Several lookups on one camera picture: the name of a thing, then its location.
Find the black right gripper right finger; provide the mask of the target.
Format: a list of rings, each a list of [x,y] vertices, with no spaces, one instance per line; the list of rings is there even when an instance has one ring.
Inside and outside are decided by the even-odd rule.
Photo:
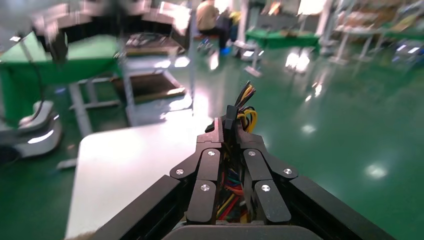
[[[280,188],[299,176],[297,169],[270,154],[260,135],[235,125],[235,148],[240,157],[239,176],[251,221],[265,225],[284,225],[292,215]]]

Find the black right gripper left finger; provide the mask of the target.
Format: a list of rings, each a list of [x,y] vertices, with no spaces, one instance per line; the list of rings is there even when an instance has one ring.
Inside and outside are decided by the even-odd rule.
[[[217,117],[208,132],[197,136],[195,151],[170,170],[180,181],[189,225],[214,225],[222,181],[223,124]]]

